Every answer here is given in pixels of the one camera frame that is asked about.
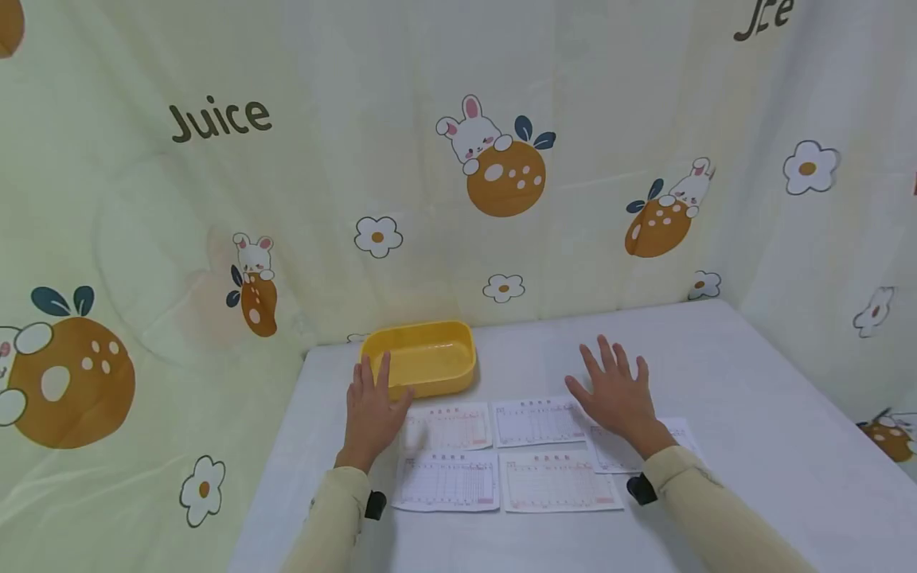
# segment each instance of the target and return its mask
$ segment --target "sleeve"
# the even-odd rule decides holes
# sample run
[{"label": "sleeve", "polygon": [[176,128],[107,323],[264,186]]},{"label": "sleeve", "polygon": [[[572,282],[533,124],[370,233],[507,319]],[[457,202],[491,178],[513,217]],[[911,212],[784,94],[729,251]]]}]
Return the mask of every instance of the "sleeve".
[{"label": "sleeve", "polygon": [[712,573],[815,571],[684,447],[656,453],[644,464],[644,475]]},{"label": "sleeve", "polygon": [[335,468],[322,479],[283,573],[346,573],[370,497],[370,479]]}]

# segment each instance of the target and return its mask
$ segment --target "printed form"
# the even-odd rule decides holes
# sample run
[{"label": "printed form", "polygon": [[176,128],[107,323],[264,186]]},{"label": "printed form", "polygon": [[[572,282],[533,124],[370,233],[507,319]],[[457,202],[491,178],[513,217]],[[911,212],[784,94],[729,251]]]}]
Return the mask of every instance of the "printed form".
[{"label": "printed form", "polygon": [[486,402],[415,406],[404,420],[402,451],[483,449],[492,444]]},{"label": "printed form", "polygon": [[[694,440],[688,421],[684,418],[659,418],[672,433],[672,437],[680,446],[688,448],[695,456],[703,460],[701,450]],[[586,446],[595,464],[595,471],[602,474],[609,473],[640,473],[643,459],[619,435],[593,425],[589,428]]]},{"label": "printed form", "polygon": [[493,420],[497,447],[582,442],[591,422],[570,397],[495,402]]},{"label": "printed form", "polygon": [[500,454],[507,512],[598,512],[624,508],[613,477],[595,473],[589,452]]},{"label": "printed form", "polygon": [[430,451],[398,459],[392,507],[409,512],[500,509],[497,454]]}]

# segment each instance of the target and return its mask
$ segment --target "rabbit cartoon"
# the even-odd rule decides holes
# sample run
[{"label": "rabbit cartoon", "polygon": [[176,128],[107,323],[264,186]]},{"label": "rabbit cartoon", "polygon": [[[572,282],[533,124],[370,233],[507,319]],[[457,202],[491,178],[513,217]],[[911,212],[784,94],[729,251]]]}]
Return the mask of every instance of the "rabbit cartoon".
[{"label": "rabbit cartoon", "polygon": [[35,354],[51,341],[52,329],[47,323],[35,323],[22,330],[0,326],[0,426],[12,425],[26,410],[26,395],[19,389],[8,389],[17,354]]},{"label": "rabbit cartoon", "polygon": [[710,160],[705,157],[694,160],[691,164],[691,174],[675,184],[668,192],[668,195],[659,197],[659,204],[668,207],[681,201],[688,206],[685,215],[692,219],[701,211],[701,201],[703,196],[710,189],[710,181],[716,173],[716,169],[708,172]]},{"label": "rabbit cartoon", "polygon": [[474,175],[480,164],[478,156],[487,148],[506,151],[513,144],[513,136],[502,133],[481,111],[481,102],[473,94],[461,101],[465,114],[463,121],[443,117],[436,122],[436,132],[452,141],[452,150],[462,164],[462,172]]},{"label": "rabbit cartoon", "polygon": [[257,243],[252,243],[245,233],[236,233],[232,236],[232,241],[238,247],[238,266],[245,281],[248,281],[250,272],[257,272],[263,281],[273,280],[274,271],[271,270],[273,239],[262,237],[258,239]]}]

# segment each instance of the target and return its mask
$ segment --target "fabric backdrop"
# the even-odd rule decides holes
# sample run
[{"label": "fabric backdrop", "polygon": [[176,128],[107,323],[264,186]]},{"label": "fabric backdrop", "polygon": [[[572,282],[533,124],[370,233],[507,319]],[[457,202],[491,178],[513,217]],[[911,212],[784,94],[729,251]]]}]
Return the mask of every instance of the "fabric backdrop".
[{"label": "fabric backdrop", "polygon": [[304,352],[417,321],[719,296],[911,461],[915,25],[0,0],[0,569],[225,569]]}]

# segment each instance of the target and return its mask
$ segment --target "yellow bin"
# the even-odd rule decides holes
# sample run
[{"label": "yellow bin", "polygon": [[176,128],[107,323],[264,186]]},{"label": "yellow bin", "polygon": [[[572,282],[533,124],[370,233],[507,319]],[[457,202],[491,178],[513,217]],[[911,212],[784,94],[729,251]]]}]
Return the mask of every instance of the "yellow bin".
[{"label": "yellow bin", "polygon": [[360,350],[372,371],[379,372],[382,354],[392,353],[389,400],[414,387],[414,397],[461,392],[471,385],[477,354],[471,329],[459,321],[398,326],[372,333]]}]

